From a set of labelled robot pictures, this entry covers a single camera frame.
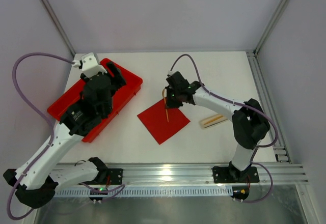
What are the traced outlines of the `yellow plastic spoon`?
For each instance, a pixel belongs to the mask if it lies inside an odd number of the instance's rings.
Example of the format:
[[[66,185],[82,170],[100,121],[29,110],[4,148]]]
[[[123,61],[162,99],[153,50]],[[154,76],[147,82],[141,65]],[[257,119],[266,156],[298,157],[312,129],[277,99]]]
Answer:
[[[167,99],[165,97],[165,91],[166,91],[166,88],[164,88],[162,90],[162,98],[163,98],[163,101],[164,101],[164,105],[165,105],[165,113],[166,113],[166,119],[167,119],[167,122],[169,122],[169,114],[168,114],[168,109],[167,109]]]

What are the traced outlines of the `yellow plastic fork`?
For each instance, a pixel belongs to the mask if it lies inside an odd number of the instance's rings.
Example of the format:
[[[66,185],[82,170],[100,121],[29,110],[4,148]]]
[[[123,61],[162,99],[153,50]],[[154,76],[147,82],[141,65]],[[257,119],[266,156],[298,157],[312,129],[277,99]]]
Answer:
[[[215,116],[215,117],[212,117],[210,119],[207,119],[205,122],[202,123],[203,127],[206,128],[208,126],[211,126],[211,125],[215,125],[215,124],[218,124],[220,122],[223,122],[225,121],[227,118],[224,117],[224,116]]]

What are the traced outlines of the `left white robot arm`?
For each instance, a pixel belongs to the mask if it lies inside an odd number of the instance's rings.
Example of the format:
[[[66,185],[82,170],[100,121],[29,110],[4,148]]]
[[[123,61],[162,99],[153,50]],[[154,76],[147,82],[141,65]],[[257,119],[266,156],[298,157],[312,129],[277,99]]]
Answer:
[[[91,77],[81,75],[85,82],[79,99],[70,105],[56,125],[56,130],[25,165],[8,169],[3,177],[14,189],[14,195],[33,209],[47,204],[57,192],[76,184],[107,184],[116,170],[109,169],[98,157],[59,171],[53,171],[63,156],[81,142],[113,112],[113,96],[127,84],[120,69],[109,61],[104,71]]]

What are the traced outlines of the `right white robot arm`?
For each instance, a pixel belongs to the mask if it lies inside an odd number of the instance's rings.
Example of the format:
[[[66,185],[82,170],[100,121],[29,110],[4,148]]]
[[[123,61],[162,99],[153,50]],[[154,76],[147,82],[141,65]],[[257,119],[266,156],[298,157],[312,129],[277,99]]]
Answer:
[[[166,108],[179,108],[185,103],[207,108],[232,122],[237,147],[229,162],[227,178],[239,182],[246,178],[256,147],[270,130],[268,120],[255,99],[236,105],[204,90],[198,81],[189,83],[180,72],[171,72],[168,82]]]

